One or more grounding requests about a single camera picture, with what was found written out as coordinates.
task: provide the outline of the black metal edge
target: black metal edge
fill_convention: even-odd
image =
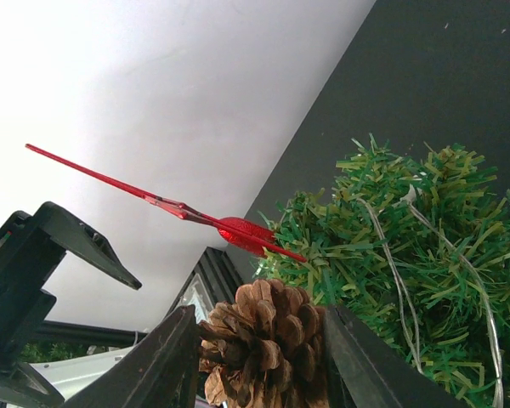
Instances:
[[[326,381],[329,408],[357,408],[340,376],[329,347],[326,348]]]
[[[103,347],[131,347],[147,336],[141,331],[126,331],[107,327],[84,326],[45,320],[31,336],[32,341],[86,344]]]
[[[68,399],[63,408],[169,408],[180,384],[183,392],[191,392],[192,384],[186,383],[188,378],[196,379],[196,345],[200,342],[196,333],[195,307],[175,309],[117,365]],[[189,370],[185,363],[190,363]],[[194,406],[194,394],[190,400],[192,405],[185,408]]]
[[[236,290],[238,289],[238,282],[241,280],[238,272],[235,268],[230,268],[229,265],[224,261],[227,258],[227,254],[223,251],[218,251],[214,248],[208,248],[206,250],[207,258],[211,262],[211,265],[217,270],[221,276],[223,276],[228,293],[230,294],[229,302],[235,301]]]
[[[187,288],[189,287],[190,283],[193,281],[194,278],[195,278],[195,271],[193,270],[187,277],[187,280],[185,281],[184,285],[181,286],[181,289],[179,290],[179,293],[176,296],[176,298],[173,300],[172,306],[170,306],[170,309],[168,310],[167,315],[170,315],[176,309],[176,307],[178,306],[178,303],[181,301],[181,298],[183,297],[185,291],[187,290]]]
[[[202,254],[198,261],[198,266],[204,271],[213,285],[214,291],[218,294],[218,300],[232,303],[234,301],[236,289],[234,288],[234,292],[232,292],[232,288],[228,286],[223,271],[210,259],[208,250],[204,251]]]
[[[402,360],[343,306],[329,306],[326,346],[359,408],[465,408],[440,386]]]
[[[196,263],[194,268],[195,274],[198,274],[202,282],[204,282],[204,286],[207,289],[207,294],[212,299],[213,303],[217,303],[220,300],[224,300],[224,294],[219,290],[218,287],[216,287],[216,282],[213,277],[208,275],[207,270],[205,270],[200,262]]]
[[[240,276],[240,273],[238,272],[238,269],[233,264],[232,260],[229,257],[229,254],[225,251],[221,251],[221,257],[223,260],[223,263],[225,265],[225,268],[229,271],[230,276],[232,276],[232,279],[235,282],[235,285],[237,287],[242,286],[245,282]]]

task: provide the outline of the christmas decoration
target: christmas decoration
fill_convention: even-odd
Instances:
[[[192,221],[198,224],[211,225],[218,230],[218,233],[229,243],[252,252],[258,256],[264,256],[264,249],[282,253],[288,257],[292,257],[298,261],[304,262],[306,259],[297,255],[296,253],[289,252],[274,244],[274,233],[259,225],[251,223],[243,218],[227,217],[216,219],[202,212],[196,211],[194,208],[189,207],[184,202],[178,202],[162,198],[158,195],[144,191],[130,184],[123,183],[122,181],[115,180],[114,178],[105,176],[104,174],[97,173],[86,167],[80,166],[72,161],[58,157],[53,153],[49,153],[32,144],[26,144],[25,147],[36,153],[46,156],[56,162],[62,163],[68,167],[75,168],[81,173],[85,173],[107,184],[113,185],[118,189],[126,191],[138,198],[146,200],[150,204],[159,207],[180,219]]]
[[[323,316],[308,293],[280,280],[238,288],[199,324],[200,371],[210,404],[229,408],[324,408]]]
[[[468,405],[510,406],[510,191],[460,145],[417,162],[355,143],[329,202],[298,192],[267,220],[308,262],[267,252],[258,276],[343,303]]]

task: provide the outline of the pine cone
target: pine cone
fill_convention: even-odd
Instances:
[[[229,408],[324,408],[323,308],[302,288],[256,280],[199,324],[206,397]]]

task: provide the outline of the red ornament stick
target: red ornament stick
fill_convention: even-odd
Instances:
[[[244,218],[227,217],[216,219],[206,215],[202,212],[196,211],[194,208],[189,207],[184,202],[168,200],[148,191],[141,190],[130,184],[123,183],[122,181],[115,180],[114,178],[105,176],[104,174],[96,173],[83,166],[80,166],[72,161],[67,161],[62,157],[58,157],[48,151],[42,150],[32,144],[26,145],[27,149],[35,151],[36,153],[53,159],[59,163],[65,164],[68,167],[75,168],[79,172],[85,173],[107,184],[113,185],[118,189],[126,191],[134,196],[142,198],[163,210],[175,215],[180,219],[192,221],[198,224],[211,225],[216,228],[219,234],[229,243],[239,248],[245,249],[249,252],[264,256],[264,248],[270,251],[278,252],[289,258],[296,259],[299,262],[306,262],[306,258],[283,249],[275,244],[274,232],[269,229],[256,225]]]

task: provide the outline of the black clip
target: black clip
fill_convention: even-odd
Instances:
[[[141,283],[110,243],[64,208],[44,203],[33,217],[15,212],[0,229],[0,401],[26,408],[56,407],[63,397],[30,365],[17,363],[25,344],[56,302],[42,289],[71,251],[121,283]]]

